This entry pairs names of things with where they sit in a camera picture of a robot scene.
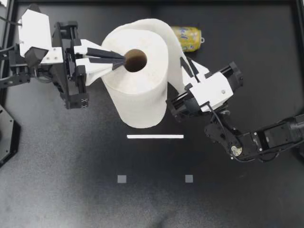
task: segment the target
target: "soda can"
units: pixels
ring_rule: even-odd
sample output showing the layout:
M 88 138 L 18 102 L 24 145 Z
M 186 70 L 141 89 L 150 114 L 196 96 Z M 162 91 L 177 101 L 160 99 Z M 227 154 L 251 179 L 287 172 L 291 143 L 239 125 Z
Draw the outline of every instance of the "soda can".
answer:
M 171 26 L 171 28 L 179 39 L 183 52 L 196 51 L 205 42 L 205 39 L 201 37 L 201 30 L 196 27 Z

